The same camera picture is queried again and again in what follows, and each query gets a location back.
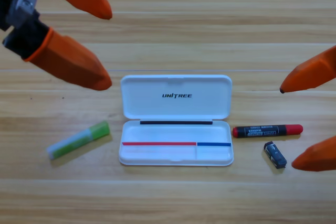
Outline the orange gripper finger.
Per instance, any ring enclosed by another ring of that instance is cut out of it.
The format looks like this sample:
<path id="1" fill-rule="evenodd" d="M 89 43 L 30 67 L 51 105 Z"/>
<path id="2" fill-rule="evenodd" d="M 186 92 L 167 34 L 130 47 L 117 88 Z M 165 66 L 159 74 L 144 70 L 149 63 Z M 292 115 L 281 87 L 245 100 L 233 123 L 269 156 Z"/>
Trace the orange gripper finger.
<path id="1" fill-rule="evenodd" d="M 296 66 L 280 86 L 281 93 L 316 88 L 335 79 L 335 46 Z"/>
<path id="2" fill-rule="evenodd" d="M 311 172 L 335 170 L 335 136 L 307 148 L 291 165 Z"/>

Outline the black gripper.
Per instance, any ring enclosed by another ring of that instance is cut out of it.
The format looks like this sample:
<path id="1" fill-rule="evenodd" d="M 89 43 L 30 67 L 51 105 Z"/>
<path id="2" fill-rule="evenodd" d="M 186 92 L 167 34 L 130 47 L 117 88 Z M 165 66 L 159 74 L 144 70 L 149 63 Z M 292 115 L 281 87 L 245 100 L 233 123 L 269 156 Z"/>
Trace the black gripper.
<path id="1" fill-rule="evenodd" d="M 110 20 L 112 9 L 108 0 L 66 0 L 75 8 L 101 19 Z M 111 78 L 90 50 L 33 16 L 37 0 L 1 0 L 1 30 L 15 27 L 3 45 L 54 77 L 93 90 L 112 86 Z"/>

